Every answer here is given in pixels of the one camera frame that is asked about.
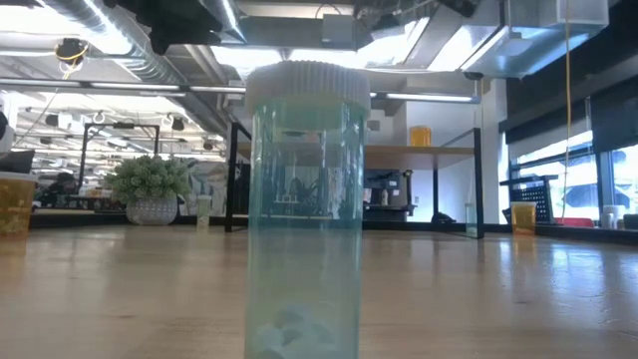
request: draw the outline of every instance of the wooden shelf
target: wooden shelf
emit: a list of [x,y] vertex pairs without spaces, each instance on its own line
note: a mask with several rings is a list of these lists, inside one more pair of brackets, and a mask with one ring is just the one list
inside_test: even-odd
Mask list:
[[[318,164],[320,148],[318,144],[290,144],[289,156],[284,159],[287,164]],[[250,144],[239,144],[239,153],[250,159]],[[327,152],[338,152],[341,148],[328,148]],[[419,148],[408,146],[366,146],[365,167],[368,170],[440,170],[472,159],[475,150],[472,148]],[[328,156],[331,162],[337,157]]]

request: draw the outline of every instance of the green plant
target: green plant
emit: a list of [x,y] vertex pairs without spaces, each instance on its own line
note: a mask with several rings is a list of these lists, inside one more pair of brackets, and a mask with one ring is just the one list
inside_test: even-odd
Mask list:
[[125,160],[116,167],[116,175],[108,175],[114,198],[128,204],[138,199],[166,198],[189,192],[186,166],[159,157]]

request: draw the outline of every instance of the white textured planter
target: white textured planter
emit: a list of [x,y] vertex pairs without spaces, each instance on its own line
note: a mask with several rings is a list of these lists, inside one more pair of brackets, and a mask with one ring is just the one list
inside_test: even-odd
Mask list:
[[177,216],[177,197],[140,199],[127,205],[127,218],[139,225],[167,225]]

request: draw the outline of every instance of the yellow container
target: yellow container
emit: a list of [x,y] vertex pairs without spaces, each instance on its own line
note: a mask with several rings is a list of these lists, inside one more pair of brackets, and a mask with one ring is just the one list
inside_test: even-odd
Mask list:
[[511,229],[514,234],[535,234],[536,202],[511,203]]
[[36,178],[0,173],[0,240],[26,239]]
[[430,147],[432,145],[432,130],[425,126],[410,128],[410,146]]

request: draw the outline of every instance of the potted plant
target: potted plant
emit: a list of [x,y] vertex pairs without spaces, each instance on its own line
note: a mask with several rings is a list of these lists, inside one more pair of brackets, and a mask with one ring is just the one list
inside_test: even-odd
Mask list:
[[166,225],[177,216],[177,195],[186,194],[186,167],[160,157],[125,160],[108,175],[114,199],[127,205],[127,217],[135,224]]

